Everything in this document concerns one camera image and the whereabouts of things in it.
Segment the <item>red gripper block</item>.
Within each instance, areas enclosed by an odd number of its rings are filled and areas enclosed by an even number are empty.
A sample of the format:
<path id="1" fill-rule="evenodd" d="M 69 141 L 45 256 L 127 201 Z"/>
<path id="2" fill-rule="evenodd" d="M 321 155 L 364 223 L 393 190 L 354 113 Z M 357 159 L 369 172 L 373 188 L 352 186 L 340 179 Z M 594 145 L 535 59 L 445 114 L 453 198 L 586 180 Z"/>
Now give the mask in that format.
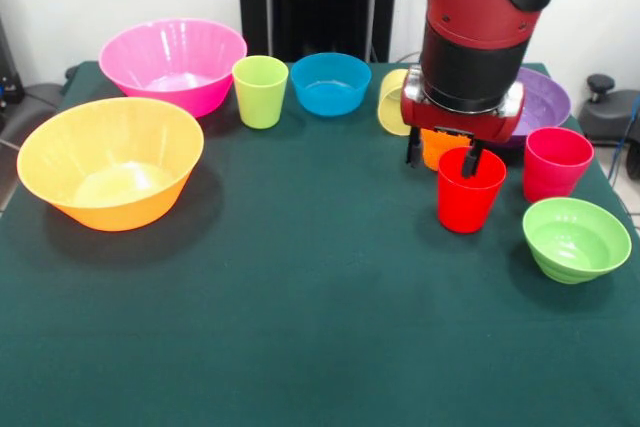
<path id="1" fill-rule="evenodd" d="M 406 153 L 406 164 L 417 167 L 422 162 L 421 130 L 453 130 L 481 141 L 474 141 L 463 160 L 461 175 L 465 179 L 477 173 L 483 152 L 483 142 L 508 141 L 519 123 L 525 94 L 523 89 L 512 89 L 504 104 L 495 111 L 480 114 L 464 114 L 448 111 L 427 100 L 411 98 L 405 92 L 401 96 L 401 114 L 405 124 L 411 126 Z"/>

